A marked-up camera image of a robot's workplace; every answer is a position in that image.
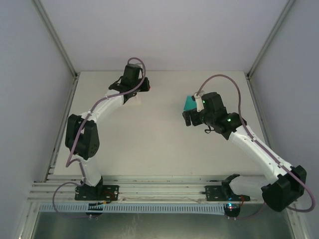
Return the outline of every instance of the white robotic arm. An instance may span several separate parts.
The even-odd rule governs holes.
[[[184,111],[182,114],[186,126],[204,123],[212,127],[213,131],[240,147],[264,174],[264,177],[230,176],[222,184],[223,187],[228,187],[224,190],[226,194],[230,192],[263,199],[270,208],[280,212],[304,193],[303,186],[283,167],[290,170],[303,183],[306,181],[306,171],[301,166],[294,168],[275,154],[237,113],[229,114],[219,94],[200,92],[193,96],[193,100],[196,101],[196,108]]]
[[[108,90],[107,96],[117,94],[118,91]],[[103,122],[103,120],[109,116],[114,110],[124,104],[124,96],[116,96],[106,101],[100,103],[98,107],[92,112],[91,116],[88,118],[88,121],[92,120],[97,125],[97,129],[99,128],[99,123]],[[82,113],[82,118],[85,118],[88,113]],[[98,169],[97,158],[96,156],[92,156],[91,158],[84,159],[81,156],[77,156],[82,162],[84,175],[86,177],[85,183],[88,186],[95,187],[101,180],[101,174]]]
[[[76,200],[99,201],[104,199],[103,179],[95,157],[100,146],[98,125],[138,92],[149,90],[149,80],[143,74],[143,69],[139,65],[128,63],[123,76],[109,87],[106,96],[98,101],[97,105],[95,104],[92,112],[88,111],[79,116],[71,115],[68,118],[65,145],[75,154],[76,160],[80,161],[84,184],[76,188]]]

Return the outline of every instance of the cable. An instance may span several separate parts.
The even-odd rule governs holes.
[[[72,156],[73,156],[73,153],[74,153],[76,144],[77,144],[77,142],[78,142],[78,140],[79,140],[79,137],[80,137],[80,135],[81,135],[81,131],[82,131],[82,129],[84,128],[84,125],[85,125],[86,121],[88,120],[88,118],[92,115],[94,109],[98,106],[99,103],[101,103],[101,102],[103,102],[103,101],[105,101],[105,100],[109,100],[110,98],[113,98],[113,97],[117,97],[117,96],[122,96],[122,95],[129,94],[129,93],[131,93],[131,92],[137,90],[137,89],[142,85],[142,83],[143,83],[143,81],[144,81],[144,79],[145,79],[145,75],[146,75],[146,67],[145,67],[145,64],[144,64],[144,62],[143,62],[140,58],[137,58],[137,57],[132,57],[132,58],[130,58],[130,59],[128,60],[128,64],[129,64],[129,62],[132,61],[132,60],[138,60],[138,61],[140,62],[140,64],[142,65],[142,79],[141,79],[141,81],[138,83],[138,85],[135,86],[133,89],[131,89],[131,90],[129,90],[129,91],[126,91],[126,92],[123,92],[123,93],[113,94],[113,95],[110,95],[110,96],[105,96],[105,97],[99,99],[99,100],[93,105],[93,107],[88,111],[88,114],[86,115],[86,117],[85,117],[84,120],[82,121],[82,123],[81,123],[81,125],[80,125],[80,127],[79,127],[79,130],[78,130],[77,133],[76,133],[76,136],[75,136],[75,139],[74,139],[74,143],[73,143],[72,148],[71,148],[71,150],[70,150],[70,154],[69,154],[69,157],[68,157],[68,159],[67,159],[67,161],[66,161],[65,167],[69,167],[69,166],[70,166],[72,163],[74,163],[74,162],[79,162],[80,169],[81,169],[81,173],[82,173],[82,176],[83,176],[83,182],[82,182],[82,184],[77,184],[77,183],[74,183],[74,182],[66,182],[66,183],[63,183],[63,184],[61,184],[61,185],[54,191],[53,197],[52,197],[52,205],[53,205],[53,208],[54,208],[55,212],[58,213],[58,214],[60,214],[61,216],[65,217],[65,218],[75,219],[75,218],[91,218],[91,217],[96,217],[96,216],[92,216],[92,215],[90,215],[90,216],[74,216],[74,217],[73,217],[73,216],[68,216],[68,215],[66,215],[66,214],[64,214],[64,213],[62,213],[62,212],[59,212],[58,209],[57,209],[57,207],[56,207],[56,205],[55,205],[55,196],[56,196],[57,192],[59,191],[59,189],[62,188],[63,186],[65,186],[65,185],[67,185],[67,184],[73,184],[73,185],[75,185],[75,186],[77,186],[77,187],[82,187],[82,186],[85,184],[85,182],[86,182],[86,175],[85,175],[85,171],[84,171],[84,169],[83,169],[83,165],[82,165],[81,160],[78,159],[78,158],[76,158],[76,159],[71,159],[71,158],[72,158]]]
[[[244,198],[244,196],[243,196],[243,195],[240,195],[240,197],[241,197],[241,204],[239,204],[239,206],[241,207],[241,206],[243,206],[243,205],[244,205],[245,198]]]
[[[263,211],[263,209],[265,208],[265,206],[266,206],[266,203],[264,202],[263,205],[261,206],[261,208],[260,208],[257,212],[255,212],[254,214],[252,214],[252,215],[250,215],[250,216],[247,216],[247,217],[232,218],[232,219],[233,219],[233,220],[247,220],[247,219],[251,219],[251,218],[257,216],[258,214],[260,214],[260,213]],[[224,216],[225,216],[227,219],[231,219],[231,217],[229,217],[229,216],[227,216],[227,215],[225,215],[225,214],[224,214]]]
[[[204,130],[205,133],[210,133],[212,131],[215,131],[214,129],[211,129],[211,127],[208,125],[208,128]]]
[[[113,97],[116,97],[116,96],[122,96],[122,95],[126,95],[126,94],[129,94],[135,90],[137,90],[143,83],[144,79],[145,79],[145,74],[146,74],[146,68],[145,68],[145,64],[144,62],[140,59],[140,58],[137,58],[137,57],[132,57],[128,60],[128,64],[131,60],[138,60],[141,64],[142,64],[142,79],[141,81],[139,82],[139,84],[137,86],[135,86],[133,89],[129,90],[129,91],[126,91],[126,92],[123,92],[123,93],[117,93],[117,94],[114,94],[114,95],[110,95],[110,96],[107,96],[107,97],[103,97],[101,99],[99,99],[94,105],[93,107],[89,110],[88,114],[86,115],[86,117],[84,118],[84,120],[82,121],[81,125],[80,125],[80,128],[78,130],[78,132],[76,133],[76,136],[75,136],[75,139],[74,139],[74,143],[72,145],[72,148],[71,148],[71,151],[70,151],[70,154],[69,154],[69,157],[68,157],[68,160],[66,161],[66,165],[65,167],[69,167],[70,166],[70,161],[71,161],[71,158],[73,156],[73,153],[74,153],[74,150],[75,150],[75,146],[79,140],[79,137],[80,137],[80,134],[81,134],[81,130],[84,128],[84,125],[86,123],[86,121],[88,120],[88,118],[92,115],[92,112],[94,111],[94,109],[98,106],[99,103],[105,101],[105,100],[108,100],[110,98],[113,98]]]
[[[245,122],[243,120],[242,114],[241,114],[241,94],[240,94],[240,90],[238,85],[236,84],[236,82],[230,78],[229,76],[226,75],[222,75],[222,74],[217,74],[217,75],[213,75],[211,77],[209,77],[206,81],[204,81],[204,83],[200,86],[198,92],[197,92],[197,96],[199,95],[200,91],[203,89],[203,87],[206,85],[206,83],[208,81],[210,81],[211,79],[215,78],[215,77],[224,77],[228,80],[230,80],[236,87],[237,89],[237,93],[238,93],[238,115],[239,115],[239,119],[244,127],[244,129],[246,130],[248,136],[259,146],[261,147],[277,164],[280,165],[280,161],[265,147],[263,146],[258,140],[256,140],[253,135],[251,134],[251,132],[248,130],[247,126],[245,125]],[[304,184],[296,175],[294,175],[289,169],[287,169],[285,166],[281,166],[282,169],[284,169],[290,176],[292,176],[300,185],[302,185],[304,187],[304,189],[308,192],[312,204],[308,209],[295,209],[295,208],[291,208],[291,207],[287,207],[288,209],[292,210],[292,211],[296,211],[296,212],[300,212],[300,213],[307,213],[307,212],[311,212],[315,206],[316,206],[316,199],[315,196],[313,195],[313,193],[311,192],[310,188]]]

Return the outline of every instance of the white wall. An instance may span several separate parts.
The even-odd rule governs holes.
[[[42,0],[77,71],[248,72],[288,0]]]
[[[71,85],[31,0],[0,7],[0,234],[10,239],[49,160]]]
[[[276,151],[308,173],[319,200],[319,1],[298,0],[253,76]],[[309,197],[302,198],[304,208]],[[319,206],[307,214],[319,233]]]

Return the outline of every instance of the metal frame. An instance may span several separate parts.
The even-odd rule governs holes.
[[[247,76],[248,79],[250,80],[251,77],[253,76],[257,66],[259,65],[261,59],[263,58],[265,52],[267,51],[270,43],[273,41],[274,37],[276,36],[279,28],[281,27],[281,25],[283,24],[284,20],[286,19],[286,16],[288,15],[288,13],[290,12],[290,10],[292,9],[292,6],[294,5],[296,0],[288,0],[287,4],[285,5],[285,8],[283,9],[283,11],[280,13],[279,18],[277,19],[273,29],[270,31],[263,47],[261,48],[260,52],[258,53],[252,67],[250,68]]]
[[[224,215],[223,205],[214,204],[118,204],[90,206],[88,203],[57,203],[62,213],[156,213],[156,214],[210,214]],[[54,213],[51,203],[42,203],[39,212]]]
[[[58,48],[58,51],[61,53],[63,60],[65,62],[65,64],[67,65],[67,67],[69,68],[71,74],[73,75],[73,77],[75,78],[77,76],[77,72],[75,71],[72,62],[66,52],[66,50],[63,47],[63,44],[58,36],[58,34],[56,33],[53,24],[48,16],[48,14],[46,13],[46,10],[41,2],[41,0],[32,0],[35,9],[37,10],[37,12],[39,13],[39,16],[42,19],[43,25],[45,26],[45,28],[48,30],[49,34],[51,35],[55,45]]]
[[[58,149],[62,141],[66,119],[69,115],[73,97],[75,94],[78,74],[75,71],[72,62],[70,61],[67,52],[65,51],[61,40],[59,39],[41,0],[32,0],[36,10],[38,11],[45,27],[47,28],[49,34],[52,36],[58,50],[60,51],[66,65],[68,66],[71,74],[74,76],[74,83],[70,89],[68,100],[65,106],[64,114],[62,116],[62,121],[59,127],[59,132],[56,138],[54,149],[51,155],[51,160],[48,163],[48,167],[43,174],[42,182],[34,183],[32,190],[30,192],[29,198],[27,199],[22,217],[19,222],[18,229],[16,231],[15,238],[17,239],[31,239],[33,230],[36,226],[36,220],[38,217],[39,210],[42,203],[52,202],[52,196],[57,186],[68,181],[79,181],[80,176],[57,176],[53,175],[54,165],[56,157],[58,154]],[[254,61],[249,73],[247,74],[247,83],[253,99],[255,109],[257,111],[257,116],[263,131],[264,138],[267,145],[271,145],[269,137],[267,135],[267,129],[265,127],[262,112],[258,103],[258,99],[254,93],[253,86],[249,81],[251,76],[256,70],[260,60],[262,59],[264,53],[267,51],[271,41],[276,35],[278,29],[282,25],[285,17],[293,6],[295,0],[288,0],[284,10],[282,11],[280,17],[278,18],[276,24],[274,25],[272,31],[270,32],[264,46],[262,47],[260,53],[258,54],[256,60]],[[216,185],[220,184],[222,179],[226,176],[172,176],[172,177],[126,177],[126,176],[104,176],[105,184],[115,184],[121,187],[119,193],[119,205],[127,204],[166,204],[166,205],[221,205],[226,202],[207,202],[204,192],[204,186],[206,185]],[[83,204],[83,202],[74,201],[74,188],[75,186],[65,186],[57,193],[56,201],[57,204],[60,202],[69,203],[74,205]],[[262,203],[256,200],[251,202],[246,202],[247,204]],[[294,211],[288,210],[289,220],[292,226],[293,235],[297,239],[309,239],[309,232],[306,227],[304,217]]]

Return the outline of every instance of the mounting plate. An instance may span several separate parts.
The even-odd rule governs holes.
[[[232,202],[241,202],[242,198],[241,195],[236,195],[232,193],[227,197],[222,190],[222,186],[205,186],[205,192],[204,194],[206,195],[206,200],[208,202],[217,202],[217,201],[232,201]],[[248,202],[250,201],[250,197],[248,196],[243,196],[244,201]]]
[[[98,189],[99,193],[96,193],[96,187],[85,184],[75,188],[74,199],[76,201],[107,201],[110,203],[118,200],[119,188],[118,185],[103,185]]]

